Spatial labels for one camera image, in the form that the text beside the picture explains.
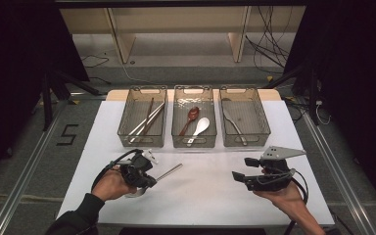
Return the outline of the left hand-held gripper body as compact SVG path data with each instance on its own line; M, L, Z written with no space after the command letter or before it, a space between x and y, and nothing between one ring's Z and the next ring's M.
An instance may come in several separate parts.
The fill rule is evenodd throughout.
M157 164L158 161L152 154L151 150L136 149L135 156L120 164L120 171L124 181L133 187L143 187L145 178L150 175L147 171Z

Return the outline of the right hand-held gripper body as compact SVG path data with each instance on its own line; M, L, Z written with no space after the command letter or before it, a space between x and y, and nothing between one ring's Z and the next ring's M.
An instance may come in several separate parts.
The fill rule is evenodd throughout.
M305 150L270 146L259 159L259 166L264 169L264 175L245 176L243 183L249 191L279 191L284 189L292 181L295 174L293 168L288 168L286 160L305 154Z

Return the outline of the silver fork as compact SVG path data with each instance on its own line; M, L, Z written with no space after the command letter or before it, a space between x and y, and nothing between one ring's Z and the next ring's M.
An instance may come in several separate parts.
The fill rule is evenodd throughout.
M162 180L162 179L164 179L165 177L171 175L172 173L176 172L177 170L179 170L182 167L183 167L183 164L176 165L172 169L168 170L167 172L165 172L164 174L162 174L161 176L159 176L156 179L157 182L160 181L160 180ZM141 189L138 189L135 193L129 193L129 194L124 195L124 197L126 197L126 198L137 198L137 197L140 197L143 194L145 194L145 192L147 191L148 188L149 187L143 187Z

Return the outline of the silver metal chopstick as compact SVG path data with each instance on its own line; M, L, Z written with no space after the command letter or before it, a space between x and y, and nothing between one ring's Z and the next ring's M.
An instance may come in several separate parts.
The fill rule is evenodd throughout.
M128 133L128 135L136 135L137 133L140 133L145 125L153 121L153 119L159 114L159 112L163 109L164 106L165 102L163 102L155 110L150 112L145 119L143 119L132 131Z
M128 137L129 137L129 143L133 143L136 140L136 138L147 129L147 127L148 127L149 124L145 125L144 128L143 128L143 130L140 133L137 133L136 135L128 135Z

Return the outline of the silver table knife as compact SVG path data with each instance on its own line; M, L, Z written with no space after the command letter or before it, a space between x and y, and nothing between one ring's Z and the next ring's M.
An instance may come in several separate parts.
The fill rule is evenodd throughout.
M237 131L237 133L238 133L238 135L239 135L239 137L241 139L241 142L242 142L243 146L247 146L248 143L247 143L246 138L243 136L243 133L241 132L240 128L235 123L235 121L233 120L233 118L231 117L231 115L228 113L228 111L226 109L223 109L223 115L233 125L233 127Z

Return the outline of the translucent grey plastic bin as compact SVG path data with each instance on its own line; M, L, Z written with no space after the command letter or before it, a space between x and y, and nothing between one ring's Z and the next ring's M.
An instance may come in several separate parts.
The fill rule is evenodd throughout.
M133 143L129 143L128 133L132 131L150 112L160 104L164 108L147 129ZM165 143L165 123L167 109L166 86L133 86L129 89L121 116L117 135L124 147L160 148Z
M213 148L216 139L216 123L212 88L208 85L188 86L176 85L173 97L173 113L171 135L174 148ZM200 109L199 116L192 121L185 134L179 133L188 119L188 113L193 107ZM196 130L201 118L210 120L209 127L200 133L193 144L188 147L187 142Z
M263 147L271 134L258 90L252 85L223 85L219 89L223 145ZM226 109L240 128L248 145L243 146L233 125L224 117Z

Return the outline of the white ceramic spoon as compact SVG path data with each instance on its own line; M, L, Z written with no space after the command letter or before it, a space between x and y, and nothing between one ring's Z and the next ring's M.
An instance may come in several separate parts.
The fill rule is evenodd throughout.
M188 140L187 146L190 147L193 144L194 140L197 138L197 136L203 131L205 131L209 127L209 125L210 125L210 120L207 117L202 117L198 121L196 130L193 133L192 137Z

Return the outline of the brown wooden spoon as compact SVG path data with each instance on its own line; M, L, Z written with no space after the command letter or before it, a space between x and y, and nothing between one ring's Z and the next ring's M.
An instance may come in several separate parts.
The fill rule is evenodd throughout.
M189 124L194 121L198 116L199 116L200 109L198 107L193 107L189 113L188 113L188 119L187 122L185 123L184 127L180 131L179 135L183 136L189 126Z

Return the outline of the person's left hand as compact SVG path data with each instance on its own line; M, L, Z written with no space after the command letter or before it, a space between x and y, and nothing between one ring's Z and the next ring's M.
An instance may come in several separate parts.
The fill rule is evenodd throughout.
M120 167L109 169L92 189L91 193L106 202L115 200L129 193L135 193L136 187L129 186L122 178Z

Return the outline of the person's right hand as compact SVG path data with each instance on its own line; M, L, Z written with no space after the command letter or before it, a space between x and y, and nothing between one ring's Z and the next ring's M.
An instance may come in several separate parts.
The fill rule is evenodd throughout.
M304 208L304 201L299 189L291 183L287 188L277 192L255 191L255 195L269 200L276 208L287 214L292 220L296 220L299 211Z

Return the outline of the white table mat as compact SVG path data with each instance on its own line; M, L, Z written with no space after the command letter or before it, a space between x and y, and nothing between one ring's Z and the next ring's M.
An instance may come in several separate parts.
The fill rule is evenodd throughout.
M60 211L76 209L94 178L110 161L125 153L118 135L122 102L100 105ZM266 199L233 179L232 172L257 175L245 158L257 158L261 148L233 149L217 142L211 149L176 149L167 139L153 152L158 163L150 175L158 178L178 164L183 167L158 181L144 195L107 202L99 220L119 226L145 227L265 227L286 225L289 218Z

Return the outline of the black tripod stand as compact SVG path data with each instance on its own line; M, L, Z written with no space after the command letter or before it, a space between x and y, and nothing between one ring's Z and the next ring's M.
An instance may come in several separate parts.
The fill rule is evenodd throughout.
M306 64L299 65L295 69L285 72L278 79L270 81L268 84L264 85L262 89L273 89L293 77L296 80L293 84L292 92L295 95L303 95L305 92L308 92L308 113L314 124L319 125L316 114L316 101L318 98L318 72L315 66Z
M71 96L71 93L66 87L67 83L72 83L74 86L81 88L92 95L101 95L101 92L99 90L85 84L83 81L80 81L61 70L52 70L46 72L42 78L44 131L46 131L50 127L50 124L53 121L52 101L50 92L53 92L59 100L66 101Z

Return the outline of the black curtain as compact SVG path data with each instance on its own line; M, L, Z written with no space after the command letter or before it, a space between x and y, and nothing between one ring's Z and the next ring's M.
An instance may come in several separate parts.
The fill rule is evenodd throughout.
M0 160L51 71L88 79L55 0L0 0Z
M376 0L303 0L285 71L314 65L320 97L376 190Z

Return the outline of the light wooden bench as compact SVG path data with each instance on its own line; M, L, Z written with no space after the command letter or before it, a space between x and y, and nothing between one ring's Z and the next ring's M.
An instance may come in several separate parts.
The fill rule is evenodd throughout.
M128 61L138 33L224 32L233 60L242 59L245 36L262 32L270 24L274 32L298 30L304 6L268 7L159 7L63 9L71 34L109 34L122 63Z

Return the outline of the short aluminium floor rail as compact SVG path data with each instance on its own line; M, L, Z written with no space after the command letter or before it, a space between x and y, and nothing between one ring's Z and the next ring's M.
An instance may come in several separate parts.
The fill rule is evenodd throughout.
M70 95L72 100L106 100L107 95L93 95L89 93L72 93Z

